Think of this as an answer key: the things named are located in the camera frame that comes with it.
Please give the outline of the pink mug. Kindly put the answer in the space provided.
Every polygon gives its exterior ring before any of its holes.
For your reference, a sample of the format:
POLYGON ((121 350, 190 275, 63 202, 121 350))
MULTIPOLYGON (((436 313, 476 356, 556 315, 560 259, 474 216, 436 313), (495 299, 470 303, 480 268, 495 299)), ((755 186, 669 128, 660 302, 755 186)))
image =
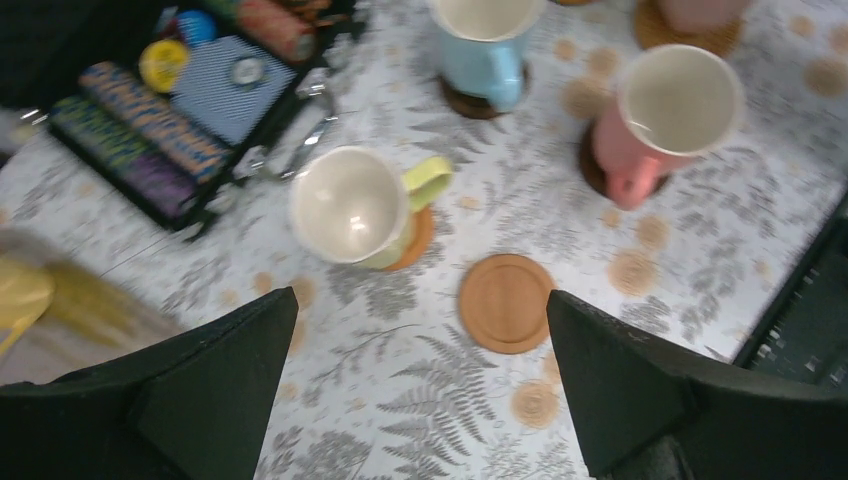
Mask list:
POLYGON ((605 194, 638 208, 661 178, 721 147, 745 110, 734 69, 702 48, 669 44, 640 54, 592 128, 605 194))

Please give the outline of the pale yellow mug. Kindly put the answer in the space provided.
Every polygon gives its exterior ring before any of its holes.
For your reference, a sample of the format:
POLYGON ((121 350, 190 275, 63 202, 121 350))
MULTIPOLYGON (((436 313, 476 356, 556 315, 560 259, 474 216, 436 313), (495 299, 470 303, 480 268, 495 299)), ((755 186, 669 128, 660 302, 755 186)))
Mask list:
POLYGON ((449 187, 453 174, 453 163, 441 156, 402 172, 373 149, 338 147, 295 176, 293 232, 326 262, 384 270, 406 250, 411 217, 449 187))

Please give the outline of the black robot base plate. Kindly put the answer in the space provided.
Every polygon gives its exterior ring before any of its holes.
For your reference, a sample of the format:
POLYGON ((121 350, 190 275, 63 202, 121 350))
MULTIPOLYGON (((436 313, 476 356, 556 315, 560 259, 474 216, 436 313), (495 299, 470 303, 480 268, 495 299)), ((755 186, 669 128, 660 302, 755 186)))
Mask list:
POLYGON ((847 392, 847 200, 842 199, 733 364, 847 392))

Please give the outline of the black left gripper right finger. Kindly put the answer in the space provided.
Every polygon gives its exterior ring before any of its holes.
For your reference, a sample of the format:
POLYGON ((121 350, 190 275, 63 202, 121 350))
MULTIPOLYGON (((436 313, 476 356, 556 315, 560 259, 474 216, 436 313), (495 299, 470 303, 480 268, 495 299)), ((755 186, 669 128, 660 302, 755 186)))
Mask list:
POLYGON ((845 395, 713 360, 564 291, 547 316, 593 477, 846 477, 845 395))

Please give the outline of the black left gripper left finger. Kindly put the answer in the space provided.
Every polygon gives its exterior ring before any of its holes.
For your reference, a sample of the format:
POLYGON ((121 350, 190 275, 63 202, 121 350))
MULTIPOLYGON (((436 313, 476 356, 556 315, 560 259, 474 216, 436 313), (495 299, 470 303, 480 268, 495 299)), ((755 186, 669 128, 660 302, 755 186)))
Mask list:
POLYGON ((5 479, 250 479, 299 308, 276 289, 46 384, 1 389, 5 479))

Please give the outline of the light blue mug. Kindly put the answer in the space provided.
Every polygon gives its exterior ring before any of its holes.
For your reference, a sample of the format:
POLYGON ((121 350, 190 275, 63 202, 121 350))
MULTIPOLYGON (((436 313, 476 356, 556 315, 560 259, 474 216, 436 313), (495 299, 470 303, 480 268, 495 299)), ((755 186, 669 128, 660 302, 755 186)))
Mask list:
POLYGON ((521 101, 523 64, 531 31, 548 3, 542 0, 433 0, 437 65, 455 91, 480 98, 497 113, 521 101))

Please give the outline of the dark brown wooden coaster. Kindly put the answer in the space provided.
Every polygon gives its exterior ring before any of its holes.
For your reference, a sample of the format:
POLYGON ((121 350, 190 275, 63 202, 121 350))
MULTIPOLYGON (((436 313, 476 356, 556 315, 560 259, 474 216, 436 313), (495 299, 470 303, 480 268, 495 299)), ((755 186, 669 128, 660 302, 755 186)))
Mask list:
POLYGON ((674 176, 669 158, 639 141, 623 125, 603 122, 601 139, 593 139, 597 121, 583 134, 578 165, 586 182, 625 209, 641 205, 674 176))

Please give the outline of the dark walnut wooden coaster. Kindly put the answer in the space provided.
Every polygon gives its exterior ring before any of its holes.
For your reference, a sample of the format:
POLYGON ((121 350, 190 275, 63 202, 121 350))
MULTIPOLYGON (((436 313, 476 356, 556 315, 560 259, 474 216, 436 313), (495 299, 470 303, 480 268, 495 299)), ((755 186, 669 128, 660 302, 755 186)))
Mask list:
POLYGON ((524 59, 522 61, 522 93, 518 102, 507 110, 497 110, 483 95, 474 96, 470 92, 458 89, 449 79, 448 73, 469 74, 471 69, 465 66, 452 66, 448 60, 437 58, 439 66, 438 82, 441 94, 447 105, 457 114, 472 120, 492 120, 502 115, 515 111, 524 101, 530 91, 532 84, 531 63, 524 59))

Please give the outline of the woven cork coaster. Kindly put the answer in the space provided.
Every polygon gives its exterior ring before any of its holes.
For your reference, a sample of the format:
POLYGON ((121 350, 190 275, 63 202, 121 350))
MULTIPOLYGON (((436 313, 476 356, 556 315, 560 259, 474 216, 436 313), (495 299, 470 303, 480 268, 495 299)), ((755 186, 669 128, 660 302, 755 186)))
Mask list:
POLYGON ((632 16, 632 29, 642 49, 666 44, 683 44, 707 50, 725 57, 738 44, 744 30, 744 18, 739 17, 726 26, 705 33, 681 33, 664 20, 656 1, 638 1, 632 16))

